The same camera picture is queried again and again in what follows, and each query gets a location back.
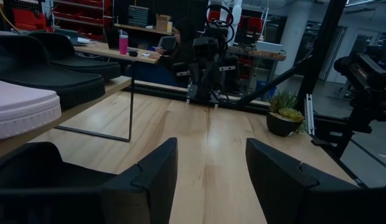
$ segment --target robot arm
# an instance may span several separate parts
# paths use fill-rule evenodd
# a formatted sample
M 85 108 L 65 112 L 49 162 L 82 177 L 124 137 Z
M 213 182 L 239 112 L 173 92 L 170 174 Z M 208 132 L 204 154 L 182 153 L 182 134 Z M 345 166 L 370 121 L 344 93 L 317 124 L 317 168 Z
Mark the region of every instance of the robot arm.
M 238 26 L 238 24 L 240 22 L 240 18 L 242 16 L 242 2 L 243 2 L 243 0 L 235 0 L 235 5 L 234 5 L 233 11 L 232 11 L 234 20 L 233 20 L 232 26 L 229 27 L 228 37 L 227 37 L 228 40 L 230 40 L 232 38 L 232 40 L 228 43 L 229 46 L 232 46 L 235 43 L 237 26 Z
M 222 5 L 229 8 L 229 5 L 230 3 L 232 2 L 232 0 L 222 0 Z M 219 17 L 219 20 L 220 21 L 226 21 L 227 20 L 227 17 L 228 17 L 228 12 L 221 9 L 220 10 L 220 17 Z
M 222 5 L 229 8 L 229 5 L 231 2 L 232 2 L 232 0 L 222 0 Z M 243 0 L 234 0 L 233 10 L 232 10 L 234 20 L 233 20 L 232 27 L 229 27 L 228 37 L 227 37 L 228 40 L 230 40 L 232 37 L 233 37 L 233 39 L 228 43 L 229 46 L 232 46 L 235 43 L 236 35 L 234 35 L 234 34 L 236 34 L 237 26 L 238 26 L 238 23 L 240 22 L 240 18 L 242 16 L 242 2 L 243 2 Z M 227 11 L 221 9 L 219 20 L 226 21 L 227 16 L 228 16 Z

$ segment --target cardboard box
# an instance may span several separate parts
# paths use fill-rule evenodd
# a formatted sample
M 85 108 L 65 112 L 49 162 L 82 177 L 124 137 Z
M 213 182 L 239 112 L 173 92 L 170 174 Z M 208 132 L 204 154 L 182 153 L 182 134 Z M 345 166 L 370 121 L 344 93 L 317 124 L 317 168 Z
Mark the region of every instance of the cardboard box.
M 156 30 L 162 30 L 167 32 L 172 32 L 172 22 L 170 16 L 156 14 Z

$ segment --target table leg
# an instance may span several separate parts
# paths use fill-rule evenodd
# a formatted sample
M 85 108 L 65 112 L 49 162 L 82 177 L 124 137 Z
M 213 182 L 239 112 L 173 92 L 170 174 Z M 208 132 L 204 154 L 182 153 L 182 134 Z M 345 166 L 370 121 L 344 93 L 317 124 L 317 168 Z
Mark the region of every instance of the table leg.
M 57 127 L 55 127 L 55 129 L 59 129 L 59 130 L 63 130 L 63 131 L 70 131 L 70 132 L 79 133 L 79 134 L 87 134 L 90 136 L 95 136 L 95 137 L 105 138 L 105 139 L 111 139 L 111 140 L 115 140 L 115 141 L 130 142 L 131 138 L 132 138 L 134 86 L 135 86 L 135 74 L 133 72 L 132 73 L 132 82 L 131 82 L 131 105 L 129 106 L 129 136 L 128 136 L 128 139 L 117 137 L 117 136 L 112 136 L 112 135 L 108 135 L 108 134 L 96 133 L 93 131 L 86 131 L 86 130 L 81 130 L 81 129 L 77 129 L 77 128 L 65 127 L 65 126 L 57 126 Z
M 266 79 L 266 83 L 269 83 L 270 81 L 272 81 L 274 78 L 275 78 L 275 72 L 276 72 L 276 68 L 278 66 L 278 62 L 277 60 L 274 60 L 273 61 L 273 65 L 272 65 L 272 69 L 270 70 L 270 73 L 268 75 L 268 78 Z M 268 98 L 269 98 L 269 91 L 266 92 L 263 96 L 262 96 L 262 101 L 264 102 L 267 102 L 268 101 Z
M 248 89 L 250 88 L 251 80 L 254 76 L 255 69 L 257 69 L 257 65 L 258 65 L 259 61 L 260 61 L 260 59 L 257 57 L 255 57 L 253 60 L 253 66 L 251 66 L 250 74 L 248 76 L 248 80 L 247 80 L 245 87 L 244 87 L 244 92 L 243 92 L 244 96 L 247 96 L 249 94 Z

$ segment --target person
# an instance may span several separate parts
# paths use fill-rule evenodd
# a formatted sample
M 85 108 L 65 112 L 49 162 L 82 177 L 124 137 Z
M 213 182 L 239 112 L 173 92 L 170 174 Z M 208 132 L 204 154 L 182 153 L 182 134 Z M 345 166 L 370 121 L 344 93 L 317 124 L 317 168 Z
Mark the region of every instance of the person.
M 158 54 L 151 54 L 149 58 L 158 59 L 157 65 L 135 62 L 127 71 L 127 76 L 135 74 L 135 79 L 162 85 L 170 85 L 186 88 L 189 82 L 188 76 L 176 77 L 171 72 L 172 65 L 179 62 L 190 64 L 194 61 L 193 41 L 196 32 L 187 18 L 180 19 L 174 24 L 177 47 L 166 52 L 161 47 L 156 48 Z

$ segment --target black metal frame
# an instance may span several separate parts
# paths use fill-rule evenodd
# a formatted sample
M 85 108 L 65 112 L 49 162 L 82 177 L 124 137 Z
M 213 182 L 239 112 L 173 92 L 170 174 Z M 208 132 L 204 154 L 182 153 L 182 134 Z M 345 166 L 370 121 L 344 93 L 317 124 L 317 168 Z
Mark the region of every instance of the black metal frame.
M 57 127 L 55 127 L 55 129 L 59 129 L 59 130 L 63 130 L 63 131 L 70 131 L 70 132 L 78 133 L 78 134 L 87 134 L 90 136 L 95 136 L 95 137 L 105 138 L 105 139 L 111 139 L 111 140 L 115 140 L 115 141 L 130 142 L 132 139 L 134 86 L 135 86 L 135 74 L 133 72 L 131 85 L 129 86 L 129 91 L 131 92 L 131 105 L 129 106 L 129 136 L 128 136 L 128 138 L 121 138 L 121 137 L 112 136 L 112 135 L 108 135 L 108 134 L 96 133 L 93 131 L 86 131 L 86 130 L 81 130 L 81 129 L 77 129 L 77 128 L 65 127 L 65 126 L 57 126 Z

